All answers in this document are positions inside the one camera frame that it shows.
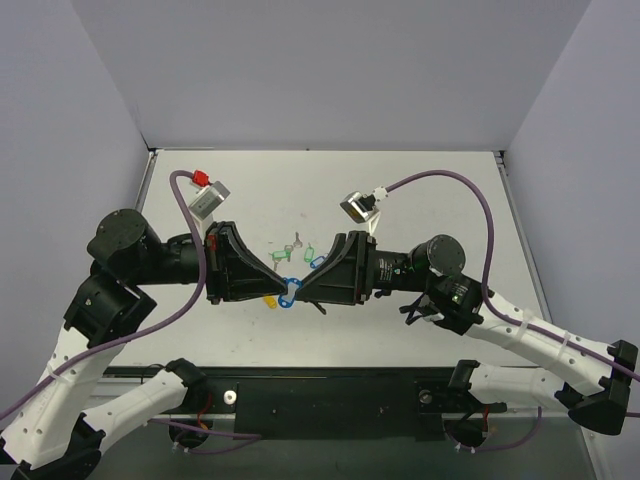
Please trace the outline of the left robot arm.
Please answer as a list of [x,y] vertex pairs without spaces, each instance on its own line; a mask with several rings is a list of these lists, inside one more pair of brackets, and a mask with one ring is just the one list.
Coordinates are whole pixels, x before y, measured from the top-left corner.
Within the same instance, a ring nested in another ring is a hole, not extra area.
[[232,222],[206,237],[161,241],[137,211],[107,215],[87,246],[94,262],[64,315],[56,348],[41,378],[44,388],[16,407],[1,433],[1,461],[16,479],[85,479],[103,454],[149,419],[180,409],[212,407],[215,386],[185,359],[99,407],[85,406],[122,339],[155,308],[144,285],[195,284],[213,303],[281,294],[285,281],[256,258]]

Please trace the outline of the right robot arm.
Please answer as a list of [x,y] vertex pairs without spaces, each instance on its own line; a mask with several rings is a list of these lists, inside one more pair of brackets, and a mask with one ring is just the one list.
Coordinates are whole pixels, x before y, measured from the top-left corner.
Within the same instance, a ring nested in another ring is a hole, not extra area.
[[619,340],[603,343],[563,330],[520,308],[483,281],[463,274],[461,245],[447,235],[408,253],[380,250],[360,231],[336,236],[324,262],[305,277],[295,297],[312,304],[362,305],[395,291],[415,292],[400,307],[411,325],[435,326],[485,341],[528,361],[526,367],[461,360],[447,383],[449,402],[562,412],[578,425],[615,436],[629,416],[638,349]]

